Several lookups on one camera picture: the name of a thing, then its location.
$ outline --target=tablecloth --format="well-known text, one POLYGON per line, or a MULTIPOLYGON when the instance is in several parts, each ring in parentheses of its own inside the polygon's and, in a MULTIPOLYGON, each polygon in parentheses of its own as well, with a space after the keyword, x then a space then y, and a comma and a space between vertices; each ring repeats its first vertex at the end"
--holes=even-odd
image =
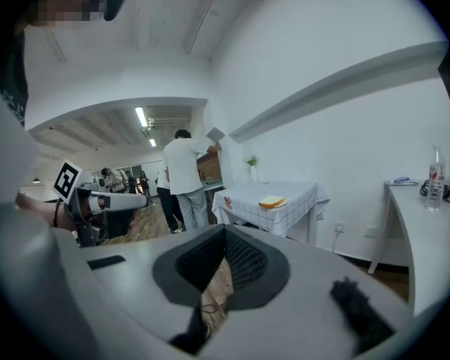
POLYGON ((219 224, 229 224, 238 218, 284 237, 315 205, 319 206, 317 214, 321 217, 329 200, 316 182, 258 182, 215 193, 211 210, 219 224), (285 197, 287 204, 273 209, 260 207, 259 201, 267 196, 285 197))

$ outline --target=water bottle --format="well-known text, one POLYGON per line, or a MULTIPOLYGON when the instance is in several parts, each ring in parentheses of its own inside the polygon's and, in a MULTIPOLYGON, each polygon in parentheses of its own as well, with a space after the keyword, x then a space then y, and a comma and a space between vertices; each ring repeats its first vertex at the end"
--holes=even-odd
POLYGON ((433 144, 433 156, 430 162, 430 178, 428 179, 427 208, 436 211, 442 205, 443 185, 445 181, 445 159, 440 146, 433 144))

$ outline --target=electrical outlet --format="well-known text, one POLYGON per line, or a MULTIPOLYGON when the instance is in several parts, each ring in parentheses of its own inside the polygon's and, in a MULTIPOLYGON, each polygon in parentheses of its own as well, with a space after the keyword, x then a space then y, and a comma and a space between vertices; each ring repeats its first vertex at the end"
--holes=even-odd
POLYGON ((377 235, 378 226, 376 225, 367 225, 367 230, 365 232, 365 237, 374 238, 377 235))
POLYGON ((335 227, 334 227, 334 231, 335 232, 340 232, 340 233, 344 233, 345 232, 345 223, 343 221, 335 221, 335 227))

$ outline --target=bread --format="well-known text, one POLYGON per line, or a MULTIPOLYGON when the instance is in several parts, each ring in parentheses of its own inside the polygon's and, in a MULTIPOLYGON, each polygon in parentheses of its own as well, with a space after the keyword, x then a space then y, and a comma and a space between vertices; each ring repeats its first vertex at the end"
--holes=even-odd
POLYGON ((265 199, 261 199, 258 203, 263 208, 275 208, 285 201, 285 197, 281 196, 267 196, 265 199))

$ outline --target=wooden floor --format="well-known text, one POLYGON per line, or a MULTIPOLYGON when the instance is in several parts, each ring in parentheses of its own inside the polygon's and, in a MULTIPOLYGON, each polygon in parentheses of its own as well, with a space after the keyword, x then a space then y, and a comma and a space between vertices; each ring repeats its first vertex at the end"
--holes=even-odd
MULTIPOLYGON (((103 245, 139 242, 155 239, 170 233, 167 221, 158 198, 154 198, 157 205, 141 209, 136 212, 128 230, 128 234, 104 241, 103 245)), ((366 268, 358 267, 365 272, 366 268)), ((396 274, 386 271, 375 271, 372 275, 380 283, 396 292, 408 302, 409 278, 408 274, 396 274)), ((233 282, 230 268, 225 260, 211 279, 206 291, 202 294, 202 316, 207 322, 211 333, 214 334, 227 318, 226 300, 233 294, 233 282)))

